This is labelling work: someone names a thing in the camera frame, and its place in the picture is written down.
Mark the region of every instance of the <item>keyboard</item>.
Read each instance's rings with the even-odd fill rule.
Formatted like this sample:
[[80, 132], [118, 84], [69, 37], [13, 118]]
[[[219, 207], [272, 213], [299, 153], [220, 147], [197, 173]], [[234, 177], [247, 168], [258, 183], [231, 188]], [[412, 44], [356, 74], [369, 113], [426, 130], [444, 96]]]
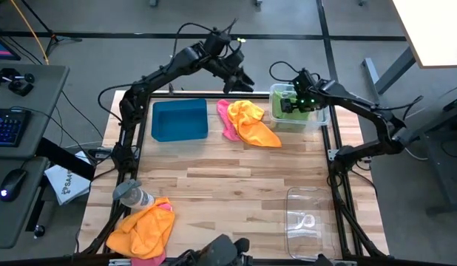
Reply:
[[0, 109], [1, 147], [18, 147], [30, 116], [27, 110]]

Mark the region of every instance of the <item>pink cloth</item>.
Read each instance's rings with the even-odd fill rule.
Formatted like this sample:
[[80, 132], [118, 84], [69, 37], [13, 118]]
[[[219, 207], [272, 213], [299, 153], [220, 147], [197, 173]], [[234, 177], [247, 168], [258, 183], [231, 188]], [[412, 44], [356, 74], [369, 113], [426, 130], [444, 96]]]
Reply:
[[231, 141], [241, 141], [234, 125], [227, 117], [227, 109], [229, 108], [229, 105], [230, 103], [226, 100], [219, 100], [217, 102], [217, 112], [219, 113], [220, 118], [222, 118], [223, 124], [226, 126], [223, 129], [222, 134]]
[[[161, 204], [158, 207], [161, 207], [167, 211], [172, 211], [172, 206], [171, 206], [171, 204], [168, 204], [168, 203]], [[156, 256], [155, 258], [151, 258], [151, 259], [130, 258], [130, 262], [132, 263], [132, 266], [159, 266], [159, 265], [161, 265], [161, 263], [164, 262], [165, 258], [166, 258], [166, 251], [163, 250], [163, 254]]]

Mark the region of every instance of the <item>green object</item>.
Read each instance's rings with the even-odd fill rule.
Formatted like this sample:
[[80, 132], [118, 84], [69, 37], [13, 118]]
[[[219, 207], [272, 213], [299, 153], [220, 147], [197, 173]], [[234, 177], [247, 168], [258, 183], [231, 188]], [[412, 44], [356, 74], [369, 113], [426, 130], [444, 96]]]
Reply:
[[295, 109], [292, 113], [284, 113], [281, 111], [281, 103], [280, 100], [283, 98], [289, 98], [292, 103], [296, 103], [296, 92], [274, 92], [273, 93], [273, 106], [272, 112], [273, 117], [277, 119], [286, 119], [286, 120], [300, 120], [300, 121], [307, 121], [310, 112], [303, 112], [301, 113], [298, 109]]

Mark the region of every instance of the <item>monitor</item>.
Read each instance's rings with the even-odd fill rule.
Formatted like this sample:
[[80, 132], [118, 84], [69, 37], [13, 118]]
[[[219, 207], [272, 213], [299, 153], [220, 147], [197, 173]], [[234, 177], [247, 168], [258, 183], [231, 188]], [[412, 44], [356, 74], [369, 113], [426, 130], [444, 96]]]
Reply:
[[0, 59], [20, 60], [21, 57], [0, 39]]

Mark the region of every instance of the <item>desk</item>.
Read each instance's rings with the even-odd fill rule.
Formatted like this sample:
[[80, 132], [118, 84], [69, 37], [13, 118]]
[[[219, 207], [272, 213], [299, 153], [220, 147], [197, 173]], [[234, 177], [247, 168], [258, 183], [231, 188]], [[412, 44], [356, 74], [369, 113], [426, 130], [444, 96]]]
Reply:
[[[50, 116], [59, 99], [69, 74], [69, 69], [65, 66], [0, 64], [0, 69], [5, 67], [17, 69], [21, 74], [32, 73], [35, 76], [35, 87], [27, 96], [22, 97], [12, 93], [7, 88], [7, 83], [2, 84], [0, 86], [0, 108], [20, 106], [34, 109]], [[20, 168], [25, 160], [33, 158], [35, 155], [46, 157], [83, 177], [93, 176], [94, 169], [91, 165], [43, 138], [44, 131], [50, 120], [46, 115], [32, 112], [20, 145], [16, 148], [0, 147], [0, 184], [9, 171]], [[0, 201], [0, 248], [11, 248], [16, 243], [37, 188], [40, 185], [47, 161], [44, 158], [34, 158], [26, 163], [25, 169], [28, 171], [28, 175], [21, 187], [18, 198], [13, 202]]]
[[[118, 113], [118, 102], [124, 91], [115, 93], [112, 111]], [[151, 105], [165, 99], [152, 99]], [[222, 136], [223, 124], [218, 117], [215, 99], [207, 99], [209, 136], [205, 140], [159, 143], [151, 137], [151, 121], [146, 127], [138, 179], [143, 188], [156, 197], [169, 197], [176, 221], [169, 243], [168, 257], [185, 250], [199, 249], [221, 233], [232, 239], [248, 237], [249, 254], [255, 259], [290, 259], [285, 250], [285, 198], [292, 186], [316, 186], [330, 191], [321, 131], [307, 134], [277, 132], [282, 148], [267, 149], [234, 143]], [[268, 109], [268, 100], [253, 100]], [[340, 129], [348, 144], [362, 142], [356, 115], [337, 109]], [[269, 123], [269, 113], [263, 118]], [[118, 140], [118, 121], [109, 118], [104, 146]], [[96, 174], [111, 169], [106, 161]], [[118, 173], [104, 175], [92, 183], [87, 208], [81, 225], [79, 242], [87, 247], [109, 219], [112, 191]], [[387, 253], [387, 244], [373, 189], [351, 175], [356, 214], [368, 236]], [[340, 258], [334, 207], [323, 209], [323, 252]]]
[[379, 77], [371, 58], [363, 61], [377, 100], [414, 63], [421, 68], [457, 67], [457, 0], [392, 0], [408, 44]]

